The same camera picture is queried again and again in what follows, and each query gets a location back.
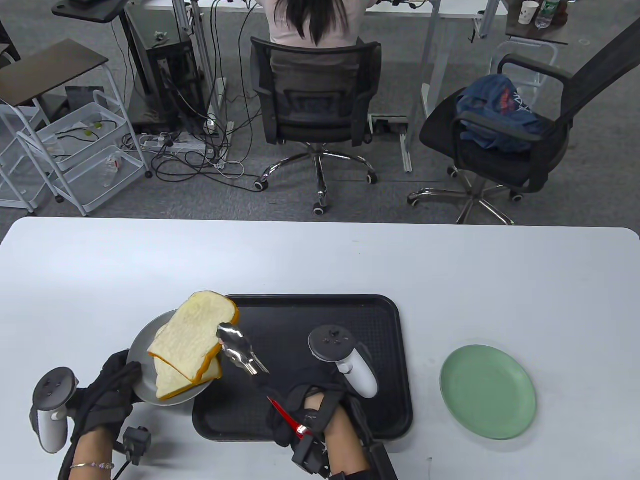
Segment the person's right hand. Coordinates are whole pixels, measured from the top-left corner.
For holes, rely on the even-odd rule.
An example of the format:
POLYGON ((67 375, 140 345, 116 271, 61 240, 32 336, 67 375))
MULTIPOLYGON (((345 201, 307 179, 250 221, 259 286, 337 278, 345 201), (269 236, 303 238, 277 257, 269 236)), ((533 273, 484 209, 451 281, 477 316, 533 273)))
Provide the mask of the person's right hand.
POLYGON ((276 369, 254 380, 258 390, 272 403, 266 414, 266 425, 273 441, 283 447, 297 448, 301 437, 292 422, 311 430, 321 438, 331 418, 348 399, 345 382, 338 380, 333 366, 305 366, 297 370, 276 369))

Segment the person's left hand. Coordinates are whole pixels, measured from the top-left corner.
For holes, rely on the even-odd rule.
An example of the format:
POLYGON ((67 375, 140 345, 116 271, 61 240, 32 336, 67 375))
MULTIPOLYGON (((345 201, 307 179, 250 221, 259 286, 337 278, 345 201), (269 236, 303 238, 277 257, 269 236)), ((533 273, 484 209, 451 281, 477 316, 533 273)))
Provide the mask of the person's left hand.
POLYGON ((133 405, 141 402, 134 386, 142 377, 142 365, 129 362, 129 354, 128 349, 113 354, 92 384, 76 390, 67 404, 74 422, 71 441, 100 428, 108 432, 113 442, 118 440, 133 405))

